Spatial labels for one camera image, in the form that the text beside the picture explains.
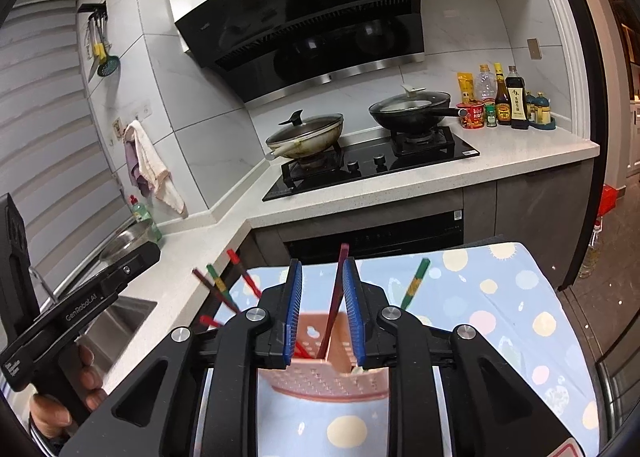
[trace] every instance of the human hand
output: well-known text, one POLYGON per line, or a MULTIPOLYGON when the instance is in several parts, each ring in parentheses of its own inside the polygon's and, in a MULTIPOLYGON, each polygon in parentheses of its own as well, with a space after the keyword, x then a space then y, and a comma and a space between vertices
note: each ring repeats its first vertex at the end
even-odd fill
MULTIPOLYGON (((107 397, 107 393, 101 389, 102 378, 91 366, 94 363, 94 354, 82 345, 78 346, 80 360, 84 367, 80 371, 80 383, 91 390, 85 399, 89 410, 94 411, 107 397)), ((36 393, 29 403, 33 424, 47 439, 58 437, 62 431, 72 423, 69 411, 53 399, 36 393)))

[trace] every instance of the pink basket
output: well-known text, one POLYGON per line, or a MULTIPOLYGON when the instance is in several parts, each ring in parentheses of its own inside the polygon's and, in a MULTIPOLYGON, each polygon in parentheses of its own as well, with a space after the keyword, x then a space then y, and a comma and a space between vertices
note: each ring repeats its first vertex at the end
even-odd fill
MULTIPOLYGON (((326 313, 302 313, 298 320, 298 341, 315 356, 326 328, 326 313)), ((387 369, 351 374, 356 360, 351 350, 347 315, 338 313, 326 360, 293 358, 284 371, 260 370, 273 390, 311 401, 371 401, 387 397, 387 369)))

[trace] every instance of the yellow package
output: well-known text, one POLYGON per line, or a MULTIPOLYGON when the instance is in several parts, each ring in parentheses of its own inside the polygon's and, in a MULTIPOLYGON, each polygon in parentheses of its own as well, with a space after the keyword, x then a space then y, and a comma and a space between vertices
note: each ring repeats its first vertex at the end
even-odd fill
POLYGON ((463 103, 469 103, 469 101, 476 99, 476 95, 474 94, 474 76, 472 73, 459 72, 458 84, 460 85, 460 92, 462 92, 463 103))

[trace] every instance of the purple towel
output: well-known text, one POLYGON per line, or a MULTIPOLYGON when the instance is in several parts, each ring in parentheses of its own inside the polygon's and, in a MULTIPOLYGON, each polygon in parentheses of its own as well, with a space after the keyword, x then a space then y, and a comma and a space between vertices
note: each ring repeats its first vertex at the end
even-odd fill
POLYGON ((136 144, 134 142, 124 142, 124 157, 127 160, 127 170, 131 184, 140 190, 143 197, 148 197, 151 191, 146 179, 140 175, 140 163, 138 162, 136 144))

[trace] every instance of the gas stove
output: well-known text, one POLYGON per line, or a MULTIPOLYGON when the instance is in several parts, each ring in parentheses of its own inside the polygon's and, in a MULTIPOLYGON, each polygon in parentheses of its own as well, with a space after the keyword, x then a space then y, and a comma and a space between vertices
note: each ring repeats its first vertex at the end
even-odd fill
POLYGON ((393 134, 348 147, 335 144, 310 158, 283 164, 282 176, 262 200, 479 155, 449 127, 436 127, 428 138, 393 134))

